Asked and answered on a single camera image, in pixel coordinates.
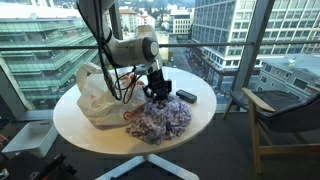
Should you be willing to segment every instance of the patterned cloth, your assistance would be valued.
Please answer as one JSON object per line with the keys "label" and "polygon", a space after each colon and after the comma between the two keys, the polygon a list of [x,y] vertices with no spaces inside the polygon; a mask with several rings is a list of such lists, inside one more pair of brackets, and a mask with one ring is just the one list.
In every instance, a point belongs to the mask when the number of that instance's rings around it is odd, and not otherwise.
{"label": "patterned cloth", "polygon": [[163,140],[180,136],[191,122],[190,106],[174,95],[161,103],[164,104],[163,108],[159,103],[145,104],[140,119],[127,128],[127,133],[157,145]]}

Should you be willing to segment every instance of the table base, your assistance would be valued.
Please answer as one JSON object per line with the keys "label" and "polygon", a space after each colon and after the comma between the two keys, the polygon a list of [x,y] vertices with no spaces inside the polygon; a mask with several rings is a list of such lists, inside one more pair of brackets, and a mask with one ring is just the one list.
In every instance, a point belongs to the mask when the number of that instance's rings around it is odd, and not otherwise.
{"label": "table base", "polygon": [[108,173],[98,177],[96,180],[109,180],[112,178],[118,178],[121,175],[123,175],[124,173],[130,171],[131,169],[135,168],[136,166],[149,161],[154,165],[157,165],[161,168],[163,168],[164,170],[182,178],[182,179],[187,179],[187,180],[199,180],[199,177],[190,172],[187,171],[186,169],[183,169],[157,155],[154,154],[149,154],[149,155],[145,155],[145,156],[137,156],[134,157],[132,159],[130,159],[129,161],[123,163],[122,165],[114,168],[113,170],[109,171]]}

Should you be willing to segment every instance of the black cable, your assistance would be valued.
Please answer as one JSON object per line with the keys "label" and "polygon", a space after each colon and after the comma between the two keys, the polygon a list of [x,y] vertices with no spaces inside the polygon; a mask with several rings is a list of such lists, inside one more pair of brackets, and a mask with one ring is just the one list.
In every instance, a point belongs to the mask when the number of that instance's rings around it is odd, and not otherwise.
{"label": "black cable", "polygon": [[[123,97],[123,100],[122,100],[122,102],[123,102],[124,104],[127,104],[127,103],[130,101],[130,99],[131,99],[131,97],[132,97],[132,94],[133,94],[133,91],[134,91],[134,88],[136,87],[136,83],[137,83],[137,81],[141,78],[141,76],[142,76],[142,75],[138,76],[138,78],[133,79],[133,80],[131,81],[131,83],[129,84],[128,88],[126,89],[126,91],[125,91],[125,93],[124,93],[124,97]],[[125,99],[126,99],[128,90],[129,90],[129,88],[130,88],[131,86],[132,86],[131,93],[130,93],[130,96],[129,96],[128,100],[126,101]]]}
{"label": "black cable", "polygon": [[101,69],[102,69],[102,72],[104,74],[104,80],[106,81],[108,89],[111,91],[113,97],[115,97],[117,100],[121,100],[122,99],[122,93],[121,93],[121,91],[119,91],[120,97],[117,96],[117,93],[116,93],[115,88],[113,86],[112,77],[109,74],[108,69],[105,66],[105,63],[104,63],[103,58],[102,58],[102,50],[105,52],[108,60],[109,60],[109,58],[112,58],[112,56],[111,56],[111,53],[110,53],[110,50],[109,50],[108,46],[107,45],[105,46],[107,48],[107,50],[105,50],[102,47],[102,44],[101,44],[102,41],[104,41],[104,36],[101,36],[101,34],[100,34],[101,32],[103,34],[103,27],[102,27],[102,16],[103,16],[103,14],[102,14],[101,1],[99,1],[99,7],[98,7],[99,9],[97,9],[96,0],[93,0],[93,5],[94,5],[94,15],[95,15],[95,19],[96,19],[96,29],[97,29],[96,38],[97,38],[97,43],[98,43],[98,54],[99,54],[99,59],[100,59],[100,63],[101,63]]}

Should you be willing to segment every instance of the gray floor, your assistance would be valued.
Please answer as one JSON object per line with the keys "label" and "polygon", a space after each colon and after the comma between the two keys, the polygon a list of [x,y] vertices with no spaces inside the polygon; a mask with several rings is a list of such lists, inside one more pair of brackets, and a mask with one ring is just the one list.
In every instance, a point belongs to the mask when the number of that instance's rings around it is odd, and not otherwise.
{"label": "gray floor", "polygon": [[[310,142],[317,142],[320,133],[310,131],[303,135]],[[272,136],[280,143],[294,142],[289,134],[273,133]],[[72,165],[78,171],[76,177],[83,180],[95,179],[130,159],[89,152],[68,143],[61,136],[58,136],[46,158],[50,159],[58,152],[67,156],[65,163]],[[157,155],[196,173],[201,180],[320,179],[320,154],[264,156],[263,174],[256,175],[252,166],[251,136],[246,113],[229,114],[224,121],[221,120],[221,114],[217,114],[198,137]],[[179,178],[150,163],[144,163],[119,179]]]}

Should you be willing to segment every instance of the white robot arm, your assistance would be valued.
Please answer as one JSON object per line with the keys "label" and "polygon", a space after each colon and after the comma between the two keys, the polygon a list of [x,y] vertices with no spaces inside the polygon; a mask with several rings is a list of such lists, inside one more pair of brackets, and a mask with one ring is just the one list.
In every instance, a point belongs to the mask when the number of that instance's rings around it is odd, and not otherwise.
{"label": "white robot arm", "polygon": [[117,98],[102,53],[115,68],[136,66],[137,74],[147,75],[148,86],[145,88],[147,96],[154,98],[155,101],[167,99],[171,92],[171,81],[163,79],[159,45],[154,29],[148,25],[139,26],[135,38],[116,39],[107,25],[105,16],[105,12],[114,2],[115,0],[78,0],[78,10],[98,42],[101,68],[109,90]]}

